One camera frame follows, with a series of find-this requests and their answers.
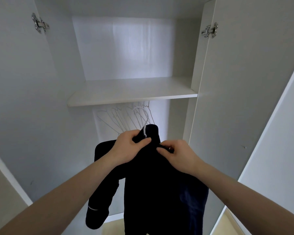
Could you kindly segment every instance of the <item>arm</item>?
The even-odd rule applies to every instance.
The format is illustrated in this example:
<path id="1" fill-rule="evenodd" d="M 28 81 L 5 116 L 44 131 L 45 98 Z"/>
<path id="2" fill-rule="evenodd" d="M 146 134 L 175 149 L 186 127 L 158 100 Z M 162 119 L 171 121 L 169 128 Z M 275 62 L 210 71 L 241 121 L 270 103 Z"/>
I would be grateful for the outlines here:
<path id="1" fill-rule="evenodd" d="M 134 143 L 139 130 L 126 131 L 102 158 L 47 193 L 0 229 L 2 234 L 61 234 L 87 202 L 102 180 L 116 166 L 132 160 L 151 142 Z"/>
<path id="2" fill-rule="evenodd" d="M 252 234 L 294 234 L 294 214 L 202 161 L 184 140 L 157 148 L 177 170 L 190 174 L 211 189 Z"/>

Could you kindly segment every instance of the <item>finger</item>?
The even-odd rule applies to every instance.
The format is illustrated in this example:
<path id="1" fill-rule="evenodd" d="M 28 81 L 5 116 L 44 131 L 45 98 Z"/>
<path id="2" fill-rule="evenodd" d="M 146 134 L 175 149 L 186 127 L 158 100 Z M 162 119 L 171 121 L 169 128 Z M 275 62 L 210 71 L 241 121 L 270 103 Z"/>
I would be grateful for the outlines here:
<path id="1" fill-rule="evenodd" d="M 134 129 L 134 130 L 130 130 L 130 131 L 128 131 L 128 134 L 133 138 L 133 137 L 136 136 L 139 132 L 140 132 L 139 129 Z"/>
<path id="2" fill-rule="evenodd" d="M 137 143 L 137 146 L 141 150 L 143 147 L 145 147 L 146 145 L 148 145 L 150 142 L 151 142 L 151 138 L 145 138 L 145 139 L 141 140 L 140 142 L 138 142 Z"/>
<path id="3" fill-rule="evenodd" d="M 166 149 L 163 148 L 157 148 L 158 153 L 160 153 L 162 156 L 164 156 L 166 159 L 170 159 L 172 156 L 172 153 L 169 153 Z"/>
<path id="4" fill-rule="evenodd" d="M 162 146 L 170 147 L 175 149 L 176 140 L 165 140 L 160 143 Z"/>

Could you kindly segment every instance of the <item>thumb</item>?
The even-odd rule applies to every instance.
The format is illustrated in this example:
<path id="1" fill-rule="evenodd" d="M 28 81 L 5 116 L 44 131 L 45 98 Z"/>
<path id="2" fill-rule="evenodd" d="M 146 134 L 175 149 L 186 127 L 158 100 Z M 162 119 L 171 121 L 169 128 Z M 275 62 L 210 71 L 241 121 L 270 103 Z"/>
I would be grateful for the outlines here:
<path id="1" fill-rule="evenodd" d="M 137 143 L 137 146 L 141 150 L 143 147 L 145 147 L 146 145 L 148 145 L 150 142 L 151 142 L 151 138 L 145 138 L 142 141 L 138 142 Z"/>
<path id="2" fill-rule="evenodd" d="M 168 160 L 171 157 L 171 153 L 169 153 L 167 150 L 165 150 L 163 148 L 157 148 L 157 151 L 158 151 L 158 153 L 160 153 L 162 156 L 164 156 Z"/>

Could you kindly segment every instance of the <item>wardrobe ceiling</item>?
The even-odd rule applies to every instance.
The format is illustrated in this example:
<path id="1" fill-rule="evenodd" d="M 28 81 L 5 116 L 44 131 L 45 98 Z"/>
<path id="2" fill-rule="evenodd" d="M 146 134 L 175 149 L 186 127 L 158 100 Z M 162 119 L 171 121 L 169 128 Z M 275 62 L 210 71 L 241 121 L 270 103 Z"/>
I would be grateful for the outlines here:
<path id="1" fill-rule="evenodd" d="M 209 0 L 52 0 L 72 15 L 137 18 L 201 18 Z"/>

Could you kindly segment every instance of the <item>hand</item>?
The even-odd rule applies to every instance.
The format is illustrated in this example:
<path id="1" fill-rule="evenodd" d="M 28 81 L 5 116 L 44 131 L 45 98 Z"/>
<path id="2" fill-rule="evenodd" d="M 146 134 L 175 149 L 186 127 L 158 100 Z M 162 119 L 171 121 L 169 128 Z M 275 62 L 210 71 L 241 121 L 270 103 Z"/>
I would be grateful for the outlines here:
<path id="1" fill-rule="evenodd" d="M 174 153 L 169 153 L 163 148 L 157 148 L 157 151 L 181 172 L 195 176 L 198 168 L 204 164 L 184 140 L 166 140 L 161 145 L 174 149 Z"/>
<path id="2" fill-rule="evenodd" d="M 138 143 L 134 143 L 132 138 L 139 132 L 139 129 L 125 131 L 118 136 L 114 146 L 108 152 L 116 166 L 132 160 L 143 147 L 151 142 L 151 138 L 145 138 Z"/>

